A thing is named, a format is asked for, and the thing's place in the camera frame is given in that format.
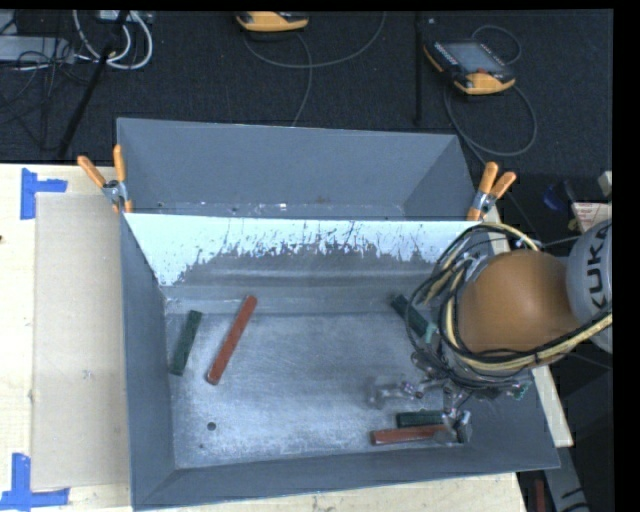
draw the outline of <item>wooden stick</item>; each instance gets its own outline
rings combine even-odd
[[[446,425],[422,425],[419,427],[388,428],[371,432],[371,444],[383,445],[422,441],[433,437],[436,432],[447,430]]]
[[[229,334],[227,334],[227,338],[222,344],[222,348],[220,352],[218,352],[218,356],[216,357],[209,373],[207,374],[207,382],[213,384],[214,386],[220,382],[222,378],[222,373],[224,372],[229,360],[231,359],[231,355],[233,351],[236,349],[236,345],[240,340],[240,336],[244,332],[244,328],[249,323],[249,318],[253,314],[253,310],[256,308],[256,304],[258,303],[258,299],[256,299],[253,295],[249,295],[242,307],[240,308],[240,312],[236,317],[233,325],[231,326],[231,330]]]

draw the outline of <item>white spray residue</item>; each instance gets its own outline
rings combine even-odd
[[[226,218],[125,214],[142,252],[162,286],[191,266],[216,256],[261,258],[313,251],[419,256],[435,262],[453,239],[474,224],[464,221],[375,221]]]

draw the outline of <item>gray bin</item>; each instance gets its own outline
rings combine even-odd
[[[442,406],[367,397],[378,378],[420,376],[390,300],[469,225],[455,136],[119,119],[117,138],[135,206],[121,215],[135,509],[558,466],[535,391],[469,400],[464,446],[369,442],[397,412]],[[202,321],[172,375],[191,310]]]

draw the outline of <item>bin floor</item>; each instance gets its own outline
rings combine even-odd
[[[233,320],[205,315],[184,374],[170,376],[178,468],[403,449],[373,447],[369,432],[394,427],[398,412],[442,407],[439,391],[369,402],[376,378],[421,376],[395,313],[254,314],[214,386],[205,376]],[[166,315],[168,358],[185,321]]]

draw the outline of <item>blue tape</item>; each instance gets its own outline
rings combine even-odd
[[[33,219],[36,216],[36,192],[64,192],[67,182],[64,180],[38,181],[38,175],[22,168],[22,194],[20,195],[20,218]]]
[[[51,492],[31,492],[31,458],[21,453],[11,456],[11,490],[0,496],[0,510],[30,512],[33,507],[54,507],[69,502],[69,488]]]

